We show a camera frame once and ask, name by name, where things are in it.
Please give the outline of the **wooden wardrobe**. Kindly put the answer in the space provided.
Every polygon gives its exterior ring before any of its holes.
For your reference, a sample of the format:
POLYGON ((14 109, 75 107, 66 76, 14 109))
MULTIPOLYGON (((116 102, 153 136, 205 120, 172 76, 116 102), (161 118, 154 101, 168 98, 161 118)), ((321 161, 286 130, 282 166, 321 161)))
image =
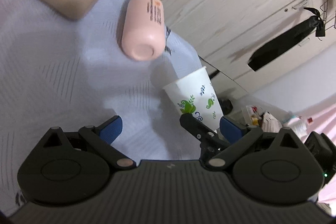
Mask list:
POLYGON ((299 45, 254 72, 252 53, 310 16, 325 0, 162 0, 165 23, 189 42, 209 71, 220 97, 240 98, 271 83, 335 44, 335 31, 299 45))

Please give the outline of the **white floral paper cup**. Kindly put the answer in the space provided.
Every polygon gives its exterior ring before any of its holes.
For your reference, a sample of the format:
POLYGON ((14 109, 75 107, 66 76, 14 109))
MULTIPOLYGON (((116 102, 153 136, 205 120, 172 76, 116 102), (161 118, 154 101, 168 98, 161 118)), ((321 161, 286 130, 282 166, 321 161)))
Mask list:
POLYGON ((163 87, 179 114, 191 114, 211 130, 219 128, 223 112, 206 67, 163 87))

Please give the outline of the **pink cup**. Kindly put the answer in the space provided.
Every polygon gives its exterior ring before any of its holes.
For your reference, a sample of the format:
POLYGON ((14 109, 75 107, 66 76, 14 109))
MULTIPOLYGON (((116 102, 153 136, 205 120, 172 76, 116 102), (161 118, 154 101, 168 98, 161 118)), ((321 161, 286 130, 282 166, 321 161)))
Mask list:
POLYGON ((166 27, 161 0, 130 0, 123 25, 121 47, 136 61, 157 59, 165 51, 166 27))

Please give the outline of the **white tablecloth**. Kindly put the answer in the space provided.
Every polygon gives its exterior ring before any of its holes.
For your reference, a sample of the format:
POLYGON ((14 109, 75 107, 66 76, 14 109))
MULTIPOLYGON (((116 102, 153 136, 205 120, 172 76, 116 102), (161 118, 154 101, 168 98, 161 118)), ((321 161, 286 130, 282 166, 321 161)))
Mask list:
POLYGON ((134 161, 192 160, 199 142, 181 128, 163 87, 198 70, 196 50, 171 32, 168 51, 134 61, 120 41, 129 0, 99 0, 81 20, 40 0, 1 0, 1 212, 25 202, 17 172, 47 130, 77 131, 119 115, 113 147, 134 161))

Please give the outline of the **black ribbon bow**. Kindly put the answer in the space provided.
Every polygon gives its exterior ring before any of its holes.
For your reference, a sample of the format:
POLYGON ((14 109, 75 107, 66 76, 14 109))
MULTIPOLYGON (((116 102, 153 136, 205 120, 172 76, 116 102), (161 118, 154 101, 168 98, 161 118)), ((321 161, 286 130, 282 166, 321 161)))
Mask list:
POLYGON ((304 7, 305 10, 313 15, 303 22, 295 25, 286 32, 264 44, 257 49, 249 58, 248 66, 257 71, 269 64, 288 50, 299 44, 304 38, 315 31, 318 38, 325 37, 325 23, 321 18, 320 12, 312 7, 304 7))

